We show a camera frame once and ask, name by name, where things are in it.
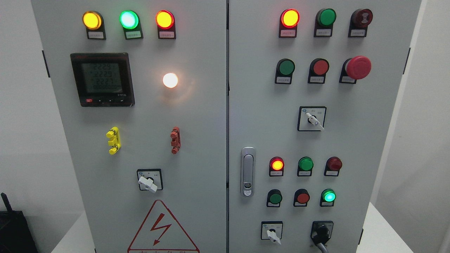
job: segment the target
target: warning sign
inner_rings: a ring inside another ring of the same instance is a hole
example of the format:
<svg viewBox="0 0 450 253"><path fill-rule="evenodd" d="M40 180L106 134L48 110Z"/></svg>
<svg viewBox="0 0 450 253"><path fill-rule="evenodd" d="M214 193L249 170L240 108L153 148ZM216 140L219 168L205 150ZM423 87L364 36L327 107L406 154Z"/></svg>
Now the warning sign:
<svg viewBox="0 0 450 253"><path fill-rule="evenodd" d="M173 213L157 199L142 222L128 253L200 253Z"/></svg>

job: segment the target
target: digital meter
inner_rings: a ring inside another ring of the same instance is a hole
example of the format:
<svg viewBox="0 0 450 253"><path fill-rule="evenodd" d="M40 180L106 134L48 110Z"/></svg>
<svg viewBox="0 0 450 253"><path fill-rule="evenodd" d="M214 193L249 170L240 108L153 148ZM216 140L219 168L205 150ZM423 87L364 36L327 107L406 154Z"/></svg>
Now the digital meter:
<svg viewBox="0 0 450 253"><path fill-rule="evenodd" d="M83 107L129 107L135 103L128 53L70 54Z"/></svg>

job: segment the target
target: yellow terminal connector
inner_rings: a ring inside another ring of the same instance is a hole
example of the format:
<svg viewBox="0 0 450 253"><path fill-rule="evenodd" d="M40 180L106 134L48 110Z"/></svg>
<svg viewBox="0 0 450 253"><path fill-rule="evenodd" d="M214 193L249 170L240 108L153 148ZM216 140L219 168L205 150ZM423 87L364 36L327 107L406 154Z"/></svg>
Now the yellow terminal connector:
<svg viewBox="0 0 450 253"><path fill-rule="evenodd" d="M121 147L120 143L120 135L119 135L119 128L117 126L114 126L106 133L106 138L109 138L108 140L108 146L111 146L109 150L109 154L113 155L119 151Z"/></svg>

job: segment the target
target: electrical control cabinet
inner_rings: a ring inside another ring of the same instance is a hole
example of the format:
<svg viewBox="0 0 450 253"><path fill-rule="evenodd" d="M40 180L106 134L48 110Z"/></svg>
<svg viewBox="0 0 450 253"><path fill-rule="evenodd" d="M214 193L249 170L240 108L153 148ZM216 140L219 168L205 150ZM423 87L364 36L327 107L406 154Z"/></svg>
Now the electrical control cabinet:
<svg viewBox="0 0 450 253"><path fill-rule="evenodd" d="M31 2L98 253L356 251L420 0Z"/></svg>
<svg viewBox="0 0 450 253"><path fill-rule="evenodd" d="M96 252L225 253L226 1L32 5ZM71 54L97 53L129 59L127 107L112 60L82 61L93 91L79 96ZM99 68L106 77L93 77ZM174 88L163 84L167 73L176 74ZM161 173L152 179L145 168ZM138 183L139 172L155 193Z"/></svg>
<svg viewBox="0 0 450 253"><path fill-rule="evenodd" d="M327 224L329 252L356 251L419 6L229 1L229 252L320 252L314 221ZM289 9L299 18L282 15ZM296 37L279 37L283 29ZM278 68L282 59L295 71ZM274 82L280 70L288 82ZM249 147L252 195L244 196L241 150ZM275 157L283 176L269 176ZM282 222L274 228L281 244L261 239L268 221Z"/></svg>

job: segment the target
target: white indicator light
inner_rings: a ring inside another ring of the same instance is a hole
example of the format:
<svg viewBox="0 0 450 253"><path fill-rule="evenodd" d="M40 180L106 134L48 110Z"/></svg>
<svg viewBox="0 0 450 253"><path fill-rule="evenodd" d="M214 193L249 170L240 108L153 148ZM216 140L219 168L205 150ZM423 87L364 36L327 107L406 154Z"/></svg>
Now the white indicator light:
<svg viewBox="0 0 450 253"><path fill-rule="evenodd" d="M162 83L167 88L173 88L178 84L178 77L174 73L167 73L162 78Z"/></svg>

